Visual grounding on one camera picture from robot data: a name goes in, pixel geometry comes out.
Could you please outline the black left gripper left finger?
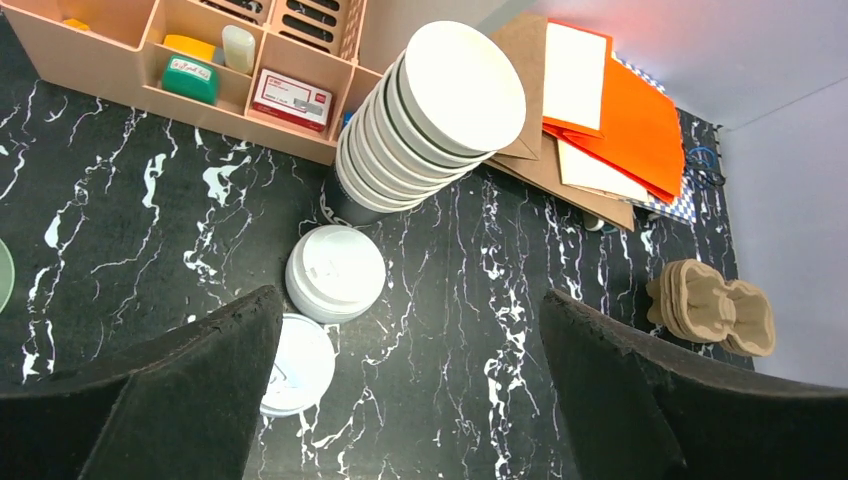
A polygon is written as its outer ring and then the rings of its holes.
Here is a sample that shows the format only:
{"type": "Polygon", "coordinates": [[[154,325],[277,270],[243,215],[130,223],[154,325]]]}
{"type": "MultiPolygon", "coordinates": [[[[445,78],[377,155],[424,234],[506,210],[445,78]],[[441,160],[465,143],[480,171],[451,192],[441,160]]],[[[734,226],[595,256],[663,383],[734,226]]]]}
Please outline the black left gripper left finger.
{"type": "Polygon", "coordinates": [[[1,389],[5,479],[239,479],[283,325],[266,285],[157,338],[1,389]]]}

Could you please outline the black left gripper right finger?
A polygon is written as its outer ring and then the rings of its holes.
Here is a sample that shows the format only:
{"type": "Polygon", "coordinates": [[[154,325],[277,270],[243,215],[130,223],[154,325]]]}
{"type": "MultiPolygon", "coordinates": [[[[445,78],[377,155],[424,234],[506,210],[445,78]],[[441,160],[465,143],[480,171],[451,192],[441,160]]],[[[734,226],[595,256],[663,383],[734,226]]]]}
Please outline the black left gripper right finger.
{"type": "Polygon", "coordinates": [[[843,479],[847,392],[700,356],[552,290],[539,328],[584,479],[843,479]]]}

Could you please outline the brown pulp cup carrier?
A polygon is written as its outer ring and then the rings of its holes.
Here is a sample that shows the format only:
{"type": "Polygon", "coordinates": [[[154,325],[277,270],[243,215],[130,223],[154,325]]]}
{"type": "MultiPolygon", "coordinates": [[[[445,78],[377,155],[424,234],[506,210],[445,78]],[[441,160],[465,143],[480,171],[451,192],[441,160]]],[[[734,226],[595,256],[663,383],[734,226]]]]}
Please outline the brown pulp cup carrier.
{"type": "Polygon", "coordinates": [[[727,280],[695,259],[673,261],[648,282],[647,318],[693,343],[717,343],[740,356],[767,357],[776,348],[772,305],[759,287],[727,280]]]}

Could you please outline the orange paper bag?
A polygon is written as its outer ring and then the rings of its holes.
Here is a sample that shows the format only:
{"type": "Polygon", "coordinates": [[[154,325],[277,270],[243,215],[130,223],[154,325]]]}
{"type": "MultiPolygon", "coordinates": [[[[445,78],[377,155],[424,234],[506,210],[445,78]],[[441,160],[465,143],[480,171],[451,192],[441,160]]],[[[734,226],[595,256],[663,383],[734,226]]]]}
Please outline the orange paper bag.
{"type": "Polygon", "coordinates": [[[608,35],[547,22],[543,128],[670,204],[684,170],[677,109],[612,47],[608,35]]]}

